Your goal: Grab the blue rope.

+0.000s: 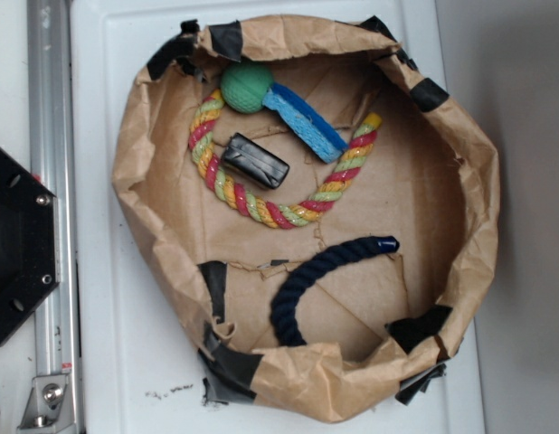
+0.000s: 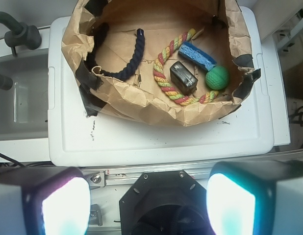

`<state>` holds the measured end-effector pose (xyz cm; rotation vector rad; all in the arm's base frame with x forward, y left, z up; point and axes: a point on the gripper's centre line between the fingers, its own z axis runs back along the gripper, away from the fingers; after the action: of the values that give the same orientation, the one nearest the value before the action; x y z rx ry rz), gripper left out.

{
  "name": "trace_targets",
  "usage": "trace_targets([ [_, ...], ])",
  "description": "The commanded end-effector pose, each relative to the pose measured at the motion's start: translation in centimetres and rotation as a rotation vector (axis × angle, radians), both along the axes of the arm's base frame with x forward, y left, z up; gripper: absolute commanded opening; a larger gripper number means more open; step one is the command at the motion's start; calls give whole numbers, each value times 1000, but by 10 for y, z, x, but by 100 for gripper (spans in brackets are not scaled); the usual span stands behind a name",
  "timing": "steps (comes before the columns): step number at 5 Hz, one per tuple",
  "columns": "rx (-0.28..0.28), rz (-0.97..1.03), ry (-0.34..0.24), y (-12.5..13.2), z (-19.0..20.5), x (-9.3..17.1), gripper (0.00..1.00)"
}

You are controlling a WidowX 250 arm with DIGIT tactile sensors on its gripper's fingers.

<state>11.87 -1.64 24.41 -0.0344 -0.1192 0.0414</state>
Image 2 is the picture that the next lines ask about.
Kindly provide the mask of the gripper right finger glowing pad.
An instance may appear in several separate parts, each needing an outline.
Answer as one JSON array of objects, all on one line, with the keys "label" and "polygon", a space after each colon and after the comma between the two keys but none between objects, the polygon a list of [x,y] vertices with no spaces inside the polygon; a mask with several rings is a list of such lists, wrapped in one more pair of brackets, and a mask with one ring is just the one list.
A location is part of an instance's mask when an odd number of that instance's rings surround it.
[{"label": "gripper right finger glowing pad", "polygon": [[217,235],[303,235],[303,161],[218,162],[206,206]]}]

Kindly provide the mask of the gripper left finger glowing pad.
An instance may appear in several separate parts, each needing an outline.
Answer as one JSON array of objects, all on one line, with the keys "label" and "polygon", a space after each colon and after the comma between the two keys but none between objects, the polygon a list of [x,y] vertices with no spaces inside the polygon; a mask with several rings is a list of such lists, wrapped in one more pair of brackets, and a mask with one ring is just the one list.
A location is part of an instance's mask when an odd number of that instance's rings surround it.
[{"label": "gripper left finger glowing pad", "polygon": [[0,168],[0,235],[84,235],[90,207],[76,167]]}]

